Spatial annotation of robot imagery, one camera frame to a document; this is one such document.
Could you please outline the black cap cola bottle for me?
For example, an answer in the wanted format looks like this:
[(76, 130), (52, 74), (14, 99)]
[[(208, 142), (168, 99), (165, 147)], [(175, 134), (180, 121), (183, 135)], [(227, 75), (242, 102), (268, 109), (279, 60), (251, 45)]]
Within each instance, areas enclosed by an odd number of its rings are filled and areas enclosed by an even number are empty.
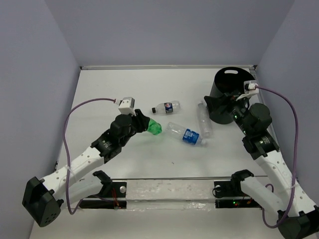
[(157, 115), (169, 115), (177, 113), (180, 110), (179, 101), (165, 102), (152, 108), (152, 113)]

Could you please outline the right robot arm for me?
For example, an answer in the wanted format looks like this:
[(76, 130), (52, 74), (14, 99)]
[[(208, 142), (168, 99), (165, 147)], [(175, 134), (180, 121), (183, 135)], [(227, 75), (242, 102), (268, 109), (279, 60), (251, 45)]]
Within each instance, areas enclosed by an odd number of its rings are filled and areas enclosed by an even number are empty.
[(319, 207), (293, 177), (280, 148), (267, 128), (272, 123), (269, 108), (261, 103), (247, 107), (248, 97), (223, 94), (205, 96), (208, 111), (228, 116), (244, 133), (246, 151), (268, 176), (276, 193), (263, 186), (249, 170), (232, 174), (230, 181), (215, 187), (216, 197), (245, 194), (264, 211), (278, 216), (278, 230), (286, 239), (303, 239), (319, 231)]

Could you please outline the blue label water bottle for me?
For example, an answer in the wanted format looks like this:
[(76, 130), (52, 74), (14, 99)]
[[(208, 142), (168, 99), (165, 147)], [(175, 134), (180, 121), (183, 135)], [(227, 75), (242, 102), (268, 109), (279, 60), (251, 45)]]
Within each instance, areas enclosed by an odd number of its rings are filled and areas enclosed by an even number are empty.
[(165, 129), (166, 135), (178, 139), (184, 143), (194, 146), (206, 146), (207, 142), (203, 139), (199, 133), (192, 131), (188, 128), (169, 122)]

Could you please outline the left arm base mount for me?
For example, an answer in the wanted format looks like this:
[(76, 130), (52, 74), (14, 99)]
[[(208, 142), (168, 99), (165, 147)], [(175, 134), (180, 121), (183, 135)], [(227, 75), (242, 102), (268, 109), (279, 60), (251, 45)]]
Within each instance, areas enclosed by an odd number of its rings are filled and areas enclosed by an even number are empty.
[(127, 182), (113, 181), (108, 187), (103, 187), (97, 196), (91, 195), (85, 198), (81, 204), (81, 209), (126, 209)]

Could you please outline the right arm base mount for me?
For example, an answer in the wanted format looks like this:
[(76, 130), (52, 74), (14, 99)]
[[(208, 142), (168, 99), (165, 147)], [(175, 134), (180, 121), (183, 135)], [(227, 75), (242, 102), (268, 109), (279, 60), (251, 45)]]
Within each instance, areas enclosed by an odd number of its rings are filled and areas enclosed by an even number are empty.
[(215, 207), (217, 209), (261, 208), (247, 194), (232, 189), (230, 181), (214, 181), (212, 194), (215, 197)]

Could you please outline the green plastic bottle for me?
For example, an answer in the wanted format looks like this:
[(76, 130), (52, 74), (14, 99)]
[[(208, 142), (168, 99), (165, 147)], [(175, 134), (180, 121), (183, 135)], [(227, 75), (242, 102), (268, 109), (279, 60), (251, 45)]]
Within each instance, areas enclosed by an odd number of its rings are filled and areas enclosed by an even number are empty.
[(150, 118), (147, 132), (151, 133), (152, 135), (159, 135), (160, 133), (162, 133), (161, 124)]

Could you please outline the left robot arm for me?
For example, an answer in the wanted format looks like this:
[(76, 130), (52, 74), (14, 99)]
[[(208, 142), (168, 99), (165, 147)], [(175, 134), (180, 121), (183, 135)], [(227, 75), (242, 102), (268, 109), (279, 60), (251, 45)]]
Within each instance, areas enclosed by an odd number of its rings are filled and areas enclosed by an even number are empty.
[(150, 120), (139, 109), (133, 115), (120, 114), (81, 155), (68, 159), (66, 166), (42, 179), (29, 179), (22, 205), (35, 222), (40, 227), (52, 223), (59, 216), (63, 204), (71, 205), (70, 187), (116, 157), (131, 137), (148, 130)]

